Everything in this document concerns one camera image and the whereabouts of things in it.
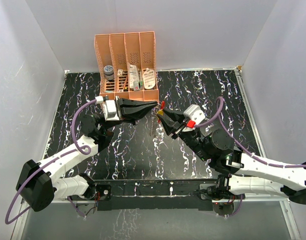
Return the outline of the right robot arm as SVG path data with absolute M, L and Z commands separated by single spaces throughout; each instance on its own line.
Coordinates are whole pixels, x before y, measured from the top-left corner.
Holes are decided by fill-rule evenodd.
M 167 135 L 180 138 L 202 161 L 219 173 L 215 185 L 200 190 L 211 200 L 242 199 L 245 194 L 276 195 L 306 205 L 306 162 L 288 165 L 247 154 L 222 128 L 204 135 L 181 111 L 157 114 Z

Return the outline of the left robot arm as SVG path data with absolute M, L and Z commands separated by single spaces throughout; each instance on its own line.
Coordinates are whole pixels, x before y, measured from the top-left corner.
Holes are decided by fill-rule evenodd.
M 80 121 L 82 135 L 76 137 L 75 122 L 78 115 L 89 105 L 99 104 L 102 113 L 86 114 Z M 108 96 L 98 96 L 80 107 L 71 124 L 73 143 L 51 157 L 38 162 L 27 161 L 22 168 L 16 185 L 20 195 L 28 205 L 39 212 L 54 199 L 81 196 L 86 200 L 96 194 L 92 179 L 78 175 L 64 178 L 63 175 L 82 161 L 107 149 L 114 136 L 110 129 L 121 123 L 135 125 L 136 122 L 157 106 L 156 101 L 138 101 Z

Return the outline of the metal keyring with spring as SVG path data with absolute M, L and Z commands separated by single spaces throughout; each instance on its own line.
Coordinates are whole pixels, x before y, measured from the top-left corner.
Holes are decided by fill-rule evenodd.
M 158 107 L 154 107 L 151 111 L 150 136 L 153 138 L 156 136 L 156 129 L 157 129 L 158 120 L 159 120 L 157 117 L 158 111 L 159 111 Z

